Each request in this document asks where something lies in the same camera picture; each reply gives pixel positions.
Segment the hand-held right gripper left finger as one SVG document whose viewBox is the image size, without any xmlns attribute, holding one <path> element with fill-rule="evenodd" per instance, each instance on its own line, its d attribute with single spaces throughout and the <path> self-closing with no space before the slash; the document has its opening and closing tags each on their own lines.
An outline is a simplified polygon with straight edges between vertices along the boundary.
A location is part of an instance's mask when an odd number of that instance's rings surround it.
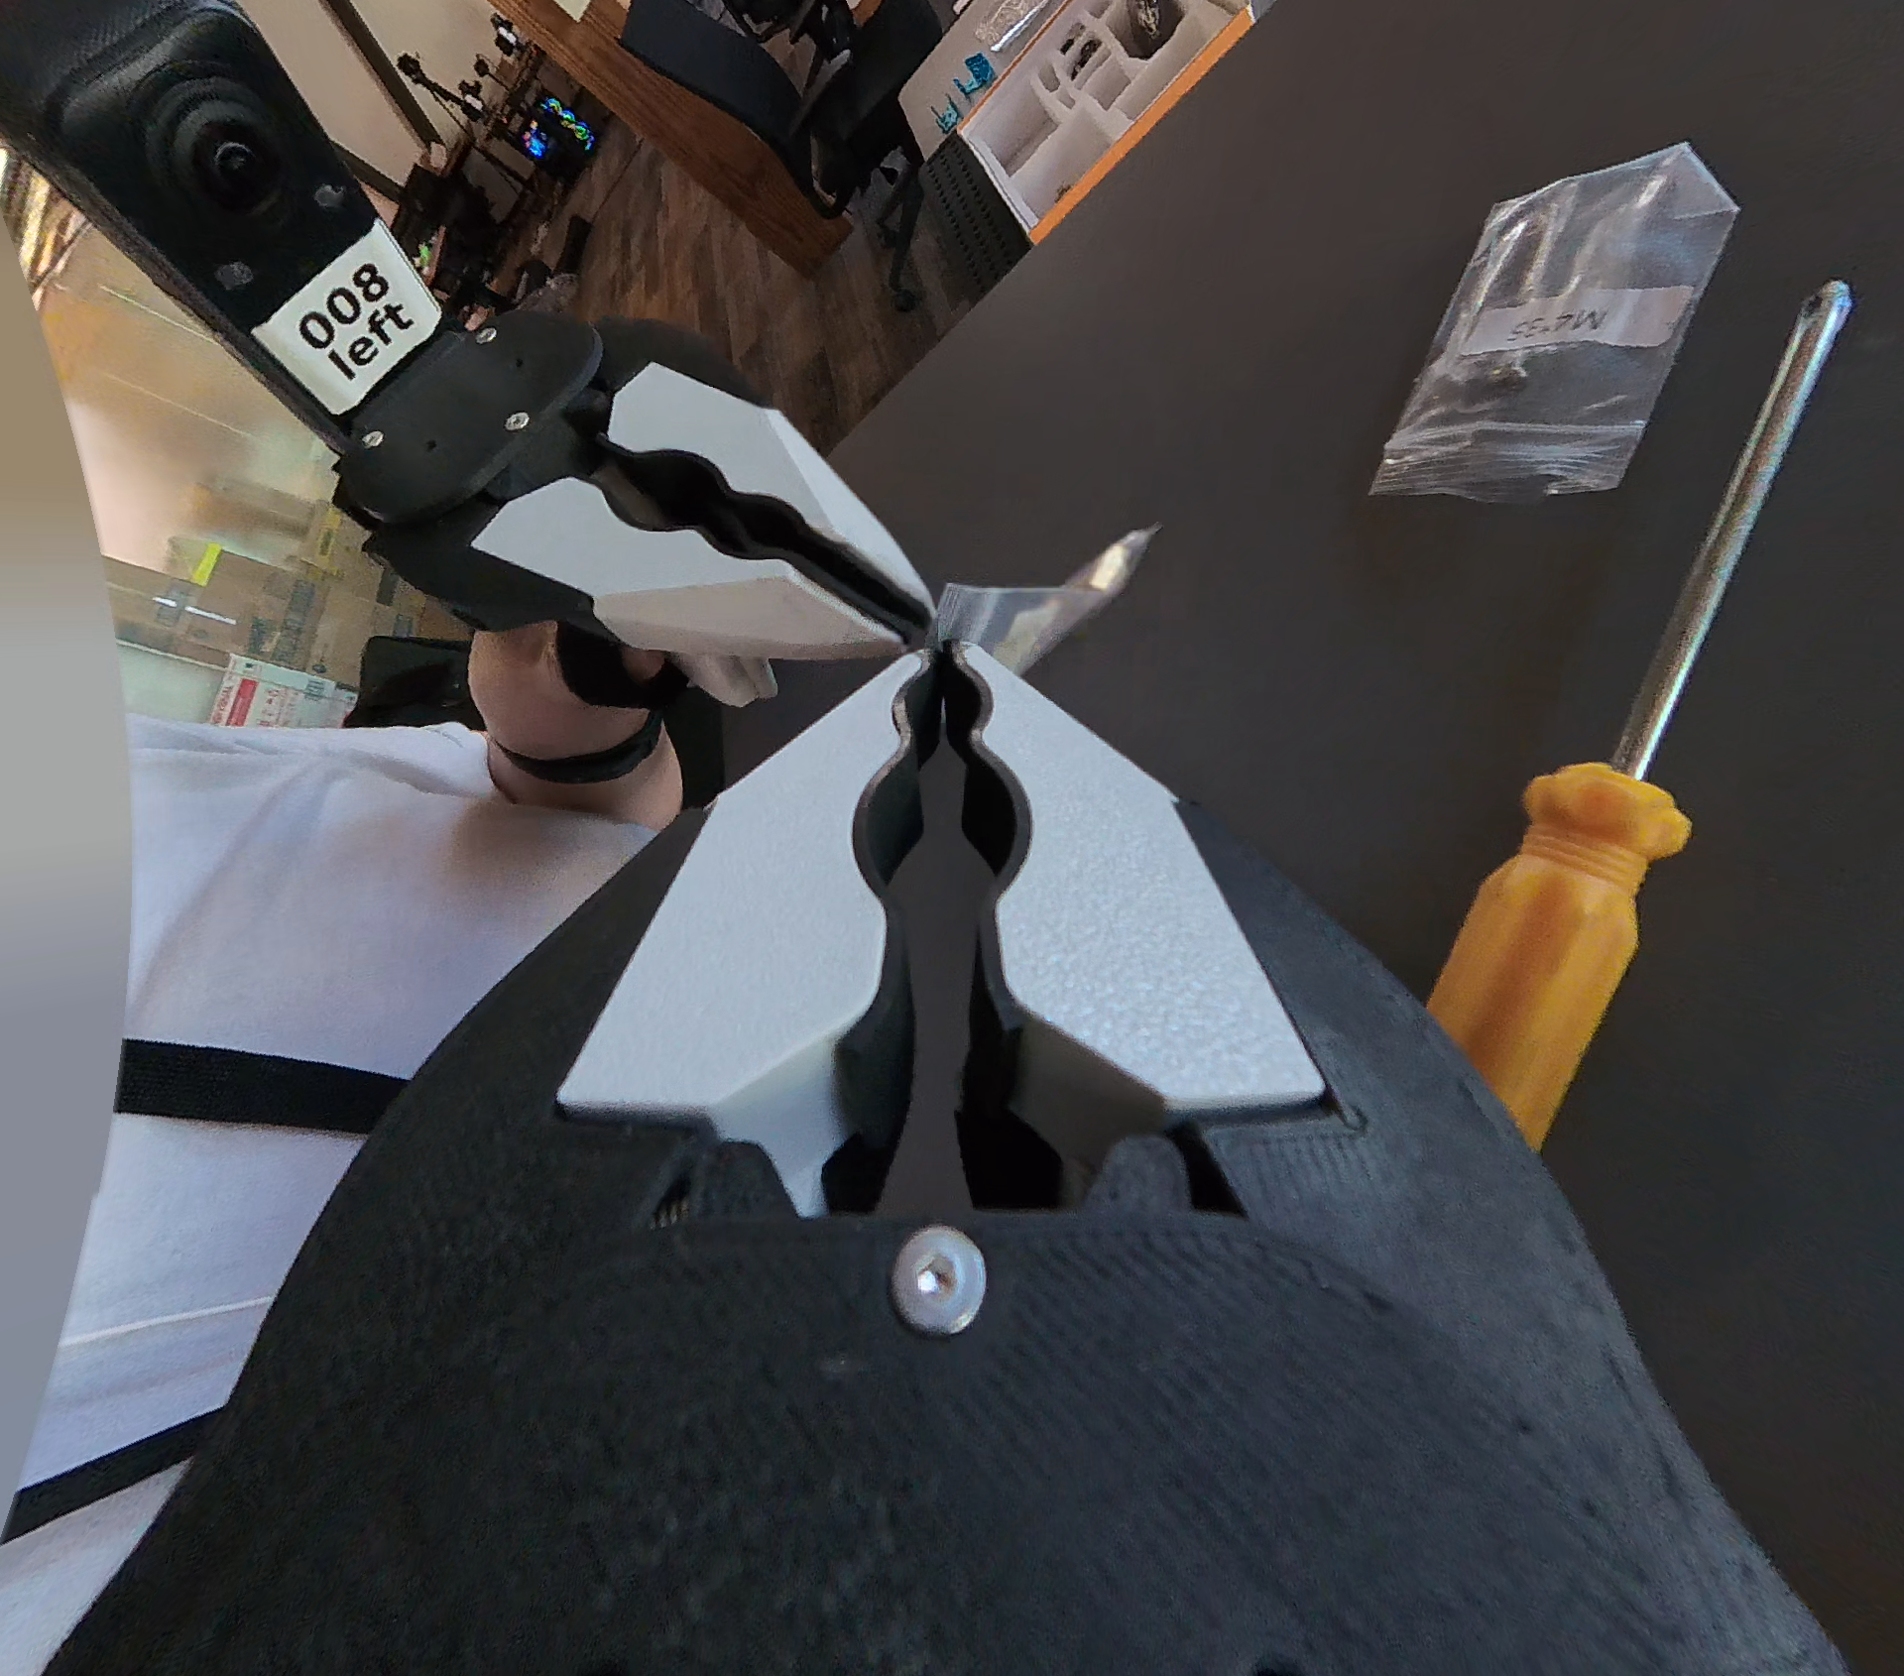
<svg viewBox="0 0 1904 1676">
<path fill-rule="evenodd" d="M 759 1145 L 801 1215 L 874 1209 L 914 1086 L 892 880 L 938 735 L 938 663 L 916 650 L 706 806 L 563 1114 L 702 1126 Z"/>
</svg>

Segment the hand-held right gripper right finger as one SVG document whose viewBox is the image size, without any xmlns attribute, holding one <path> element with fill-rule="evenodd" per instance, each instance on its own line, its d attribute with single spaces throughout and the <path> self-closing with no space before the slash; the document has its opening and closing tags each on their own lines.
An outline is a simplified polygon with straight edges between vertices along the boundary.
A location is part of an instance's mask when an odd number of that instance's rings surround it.
<svg viewBox="0 0 1904 1676">
<path fill-rule="evenodd" d="M 983 648 L 948 652 L 948 739 L 989 870 L 956 1112 L 971 1205 L 1075 1203 L 1126 1139 L 1320 1116 L 1180 798 Z"/>
</svg>

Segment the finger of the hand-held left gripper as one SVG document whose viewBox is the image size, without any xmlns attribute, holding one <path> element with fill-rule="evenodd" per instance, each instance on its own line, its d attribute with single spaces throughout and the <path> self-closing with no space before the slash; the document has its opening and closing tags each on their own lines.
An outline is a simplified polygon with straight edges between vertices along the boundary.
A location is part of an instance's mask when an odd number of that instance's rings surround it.
<svg viewBox="0 0 1904 1676">
<path fill-rule="evenodd" d="M 904 546 L 777 408 L 648 362 L 608 404 L 606 449 L 660 527 L 801 568 L 904 638 L 928 630 L 932 592 Z"/>
<path fill-rule="evenodd" d="M 476 552 L 577 592 L 606 632 L 678 654 L 882 659 L 926 640 L 926 582 L 829 467 L 779 491 L 718 495 L 724 513 L 789 517 L 789 535 L 720 544 L 702 525 L 642 525 L 581 475 L 486 503 Z"/>
</svg>

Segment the small clear plastic bag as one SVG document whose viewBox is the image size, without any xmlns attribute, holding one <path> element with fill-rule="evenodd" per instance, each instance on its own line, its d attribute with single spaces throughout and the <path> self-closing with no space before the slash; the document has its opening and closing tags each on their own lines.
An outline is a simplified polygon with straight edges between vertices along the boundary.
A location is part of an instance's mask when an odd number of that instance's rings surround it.
<svg viewBox="0 0 1904 1676">
<path fill-rule="evenodd" d="M 1025 673 L 1126 588 L 1156 533 L 1156 523 L 1122 533 L 1055 586 L 948 582 L 934 608 L 930 646 L 975 648 Z"/>
</svg>

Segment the person's left hand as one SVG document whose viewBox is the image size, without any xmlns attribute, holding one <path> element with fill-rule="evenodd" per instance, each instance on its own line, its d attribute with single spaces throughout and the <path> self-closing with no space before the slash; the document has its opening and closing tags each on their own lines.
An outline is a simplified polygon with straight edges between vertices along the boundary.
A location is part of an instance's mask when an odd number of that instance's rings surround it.
<svg viewBox="0 0 1904 1676">
<path fill-rule="evenodd" d="M 489 780 L 511 804 L 597 814 L 654 832 L 680 812 L 684 777 L 666 733 L 656 735 L 646 759 L 595 782 L 553 782 L 511 757 L 597 757 L 650 723 L 644 707 L 593 703 L 571 685 L 559 659 L 559 622 L 476 634 L 468 691 L 484 719 Z"/>
</svg>

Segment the stack of cardboard boxes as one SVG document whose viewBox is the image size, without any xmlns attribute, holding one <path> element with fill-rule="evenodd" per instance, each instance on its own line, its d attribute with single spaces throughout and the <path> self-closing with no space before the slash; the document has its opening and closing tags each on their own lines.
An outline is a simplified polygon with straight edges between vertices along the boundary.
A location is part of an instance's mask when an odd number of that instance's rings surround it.
<svg viewBox="0 0 1904 1676">
<path fill-rule="evenodd" d="M 105 556 L 125 709 L 170 721 L 341 719 L 374 636 L 416 600 L 325 501 L 295 517 L 166 537 L 156 562 Z"/>
</svg>

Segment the black perforated cabinet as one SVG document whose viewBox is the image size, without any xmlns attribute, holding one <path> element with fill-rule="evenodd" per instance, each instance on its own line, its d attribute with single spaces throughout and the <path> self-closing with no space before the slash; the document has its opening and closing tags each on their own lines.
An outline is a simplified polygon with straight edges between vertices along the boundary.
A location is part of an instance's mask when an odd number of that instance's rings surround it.
<svg viewBox="0 0 1904 1676">
<path fill-rule="evenodd" d="M 1031 251 L 1029 227 L 962 134 L 942 138 L 928 154 L 920 185 L 924 209 L 971 297 L 985 295 Z"/>
</svg>

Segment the black office chair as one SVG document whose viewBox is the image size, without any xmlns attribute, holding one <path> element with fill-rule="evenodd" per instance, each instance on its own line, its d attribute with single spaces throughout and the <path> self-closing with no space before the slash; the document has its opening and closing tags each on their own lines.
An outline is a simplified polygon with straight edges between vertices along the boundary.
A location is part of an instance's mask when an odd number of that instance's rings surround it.
<svg viewBox="0 0 1904 1676">
<path fill-rule="evenodd" d="M 841 217 L 876 176 L 872 215 L 890 247 L 892 304 L 908 312 L 908 255 L 924 205 L 924 150 L 900 92 L 936 51 L 930 0 L 880 0 L 854 21 L 844 0 L 720 0 L 727 21 L 686 0 L 630 0 L 622 45 L 668 80 L 704 92 L 763 140 L 809 203 Z"/>
</svg>

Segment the person's white shirt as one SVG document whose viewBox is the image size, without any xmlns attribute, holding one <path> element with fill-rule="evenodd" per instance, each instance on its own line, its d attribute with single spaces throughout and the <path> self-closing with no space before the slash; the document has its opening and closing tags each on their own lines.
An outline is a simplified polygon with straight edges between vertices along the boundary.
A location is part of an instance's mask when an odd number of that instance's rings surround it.
<svg viewBox="0 0 1904 1676">
<path fill-rule="evenodd" d="M 154 1520 L 394 1094 L 654 834 L 511 802 L 458 721 L 127 733 L 125 1036 L 4 1530 L 4 1671 L 41 1671 Z"/>
</svg>

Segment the clear screw bag white label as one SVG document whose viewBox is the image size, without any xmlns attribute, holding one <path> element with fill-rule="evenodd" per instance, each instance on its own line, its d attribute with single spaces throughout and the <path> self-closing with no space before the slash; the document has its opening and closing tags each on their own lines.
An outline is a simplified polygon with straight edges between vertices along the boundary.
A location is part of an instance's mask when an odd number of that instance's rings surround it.
<svg viewBox="0 0 1904 1676">
<path fill-rule="evenodd" d="M 1497 201 L 1370 495 L 1531 503 L 1616 487 L 1737 213 L 1687 140 Z"/>
</svg>

